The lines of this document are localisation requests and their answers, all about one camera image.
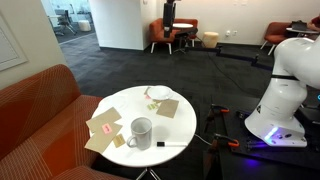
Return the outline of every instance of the round white table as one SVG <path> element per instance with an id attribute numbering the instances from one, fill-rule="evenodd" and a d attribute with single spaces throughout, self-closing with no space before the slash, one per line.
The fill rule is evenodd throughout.
<path id="1" fill-rule="evenodd" d="M 187 28 L 192 28 L 193 25 L 192 24 L 187 24 L 187 23 L 173 23 L 172 27 L 174 27 L 176 29 L 179 29 L 179 30 L 183 30 L 183 29 L 187 29 Z M 184 51 L 184 49 L 181 47 L 181 44 L 182 44 L 182 37 L 179 38 L 179 48 L 177 50 L 175 50 L 174 53 L 178 52 L 178 51 L 186 53 Z"/>
<path id="2" fill-rule="evenodd" d="M 153 100 L 144 94 L 152 86 L 137 86 L 119 91 L 104 98 L 93 114 L 93 117 L 114 107 L 121 119 L 115 123 L 123 127 L 118 134 L 127 140 L 131 136 L 131 122 L 138 117 L 146 117 L 152 121 L 152 142 L 150 148 L 139 150 L 126 144 L 116 148 L 111 142 L 102 156 L 108 160 L 127 167 L 145 167 L 142 176 L 147 172 L 154 173 L 151 166 L 162 164 L 179 155 L 191 142 L 197 125 L 196 114 L 191 104 L 180 94 L 172 91 L 170 99 L 179 101 L 174 118 L 156 114 L 157 109 L 149 110 L 148 104 Z M 157 142 L 185 144 L 181 147 L 157 147 Z"/>

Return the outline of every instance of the black cable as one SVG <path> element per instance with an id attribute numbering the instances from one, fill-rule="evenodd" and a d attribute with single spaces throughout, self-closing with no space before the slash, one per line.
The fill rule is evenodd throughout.
<path id="1" fill-rule="evenodd" d="M 200 42 L 201 42 L 201 44 L 203 45 L 203 47 L 206 48 L 205 44 L 203 43 L 203 41 L 202 41 L 198 36 L 197 36 L 197 39 L 199 39 Z M 211 60 L 211 62 L 213 63 L 213 65 L 218 69 L 218 71 L 219 71 L 222 75 L 224 75 L 227 79 L 229 79 L 231 82 L 233 82 L 242 92 L 244 92 L 244 93 L 246 93 L 246 94 L 250 94 L 250 95 L 252 95 L 252 96 L 259 96 L 259 97 L 261 96 L 261 95 L 253 94 L 253 93 L 251 93 L 251 92 L 247 92 L 247 91 L 245 91 L 244 89 L 242 89 L 242 87 L 241 87 L 238 83 L 236 83 L 235 80 L 233 80 L 231 77 L 227 76 L 227 75 L 219 68 L 219 66 L 214 62 L 214 60 L 213 60 L 212 57 L 210 56 L 209 52 L 207 52 L 207 55 L 208 55 L 209 59 Z"/>

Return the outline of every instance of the purple light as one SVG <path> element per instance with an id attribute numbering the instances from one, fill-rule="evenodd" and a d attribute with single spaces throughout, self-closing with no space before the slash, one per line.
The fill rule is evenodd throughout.
<path id="1" fill-rule="evenodd" d="M 266 137 L 264 137 L 264 139 L 265 139 L 266 141 L 268 141 L 269 138 L 270 138 L 277 130 L 278 130 L 278 127 L 272 128 L 272 130 L 266 135 Z"/>

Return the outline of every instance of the chair leg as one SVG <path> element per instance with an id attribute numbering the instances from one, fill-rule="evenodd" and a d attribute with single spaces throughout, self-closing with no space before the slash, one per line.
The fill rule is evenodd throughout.
<path id="1" fill-rule="evenodd" d="M 156 43 L 156 42 L 153 42 L 153 43 L 152 43 L 152 46 L 151 46 L 151 53 L 153 53 L 153 48 L 154 48 L 154 45 L 155 45 L 155 44 L 157 44 L 157 43 Z"/>
<path id="2" fill-rule="evenodd" d="M 172 52 L 171 52 L 171 43 L 167 43 L 168 44 L 168 46 L 169 46 L 169 53 L 170 53 L 170 55 L 172 54 Z"/>
<path id="3" fill-rule="evenodd" d="M 272 45 L 272 47 L 271 47 L 271 49 L 270 49 L 270 51 L 269 51 L 269 53 L 268 53 L 268 55 L 270 55 L 271 53 L 272 53 L 272 51 L 273 51 L 273 49 L 276 47 L 276 45 L 274 44 L 274 45 Z"/>
<path id="4" fill-rule="evenodd" d="M 267 44 L 267 42 L 268 42 L 268 41 L 265 41 L 265 42 L 262 44 L 262 46 L 261 46 L 260 49 L 263 49 L 263 47 Z"/>

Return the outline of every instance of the table leg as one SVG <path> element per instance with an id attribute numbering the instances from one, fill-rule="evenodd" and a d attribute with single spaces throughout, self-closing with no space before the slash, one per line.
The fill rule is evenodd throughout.
<path id="1" fill-rule="evenodd" d="M 146 167 L 136 180 L 140 180 L 147 172 L 149 172 L 155 180 L 161 180 L 161 178 L 150 167 Z"/>
<path id="2" fill-rule="evenodd" d="M 183 52 L 183 53 L 186 53 L 186 52 L 184 51 L 184 49 L 181 48 L 181 46 L 182 46 L 182 37 L 179 38 L 179 48 L 178 48 L 177 50 L 173 51 L 173 53 L 178 52 L 178 51 L 181 51 L 181 52 Z"/>

